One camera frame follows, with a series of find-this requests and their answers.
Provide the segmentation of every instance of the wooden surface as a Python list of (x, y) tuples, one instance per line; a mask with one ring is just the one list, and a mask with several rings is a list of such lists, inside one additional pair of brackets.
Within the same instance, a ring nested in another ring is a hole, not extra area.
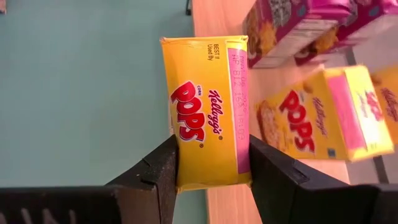
[[(242, 34), (241, 24), (254, 0), (193, 0), (193, 23), (198, 37)], [(250, 133), (260, 137), (254, 104), (281, 88), (310, 75), (320, 67), (296, 67), (289, 61), (282, 68), (249, 71)], [(303, 160), (332, 177), (349, 182), (344, 161)], [(246, 185), (207, 190), (208, 221), (211, 224), (261, 223), (254, 199)]]

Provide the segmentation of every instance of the teal wall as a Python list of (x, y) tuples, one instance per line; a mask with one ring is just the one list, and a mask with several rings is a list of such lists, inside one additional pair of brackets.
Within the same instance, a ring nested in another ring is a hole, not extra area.
[[(159, 37), (193, 35), (185, 0), (7, 3), (0, 186), (105, 184), (168, 137)], [(206, 222), (203, 191), (179, 196), (187, 220)]]

